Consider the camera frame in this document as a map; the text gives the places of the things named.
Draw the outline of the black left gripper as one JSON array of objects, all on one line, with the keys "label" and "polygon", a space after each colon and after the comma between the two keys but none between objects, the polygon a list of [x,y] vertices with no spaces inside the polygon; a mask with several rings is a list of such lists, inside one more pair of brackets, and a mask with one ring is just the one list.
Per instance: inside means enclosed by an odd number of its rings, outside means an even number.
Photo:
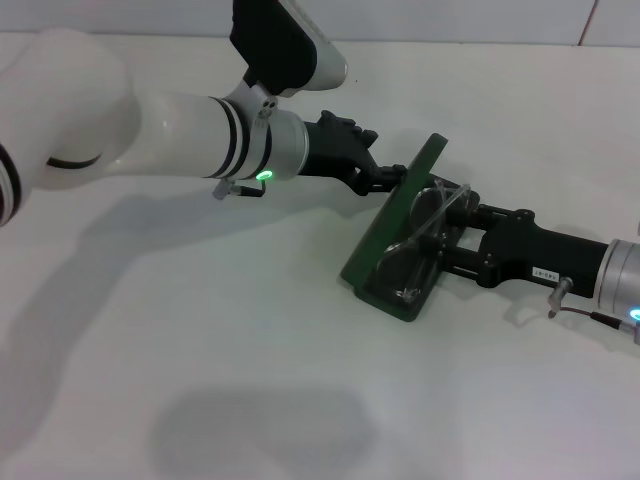
[{"label": "black left gripper", "polygon": [[359,196],[389,193],[407,173],[403,165],[380,167],[369,152],[379,135],[354,120],[323,110],[316,123],[305,123],[309,139],[307,159],[299,175],[333,178]]}]

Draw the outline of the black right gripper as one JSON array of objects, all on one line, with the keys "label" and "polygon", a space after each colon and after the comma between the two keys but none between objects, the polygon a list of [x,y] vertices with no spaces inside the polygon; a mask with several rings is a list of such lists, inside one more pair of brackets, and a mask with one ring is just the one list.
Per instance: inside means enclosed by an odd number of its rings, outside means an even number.
[{"label": "black right gripper", "polygon": [[421,238],[421,252],[434,254],[440,270],[477,276],[478,285],[494,288],[509,280],[554,287],[572,281],[570,292],[594,296],[597,275],[608,245],[538,226],[530,210],[506,210],[478,204],[454,204],[445,213],[446,230],[485,232],[478,252],[459,247],[447,236]]}]

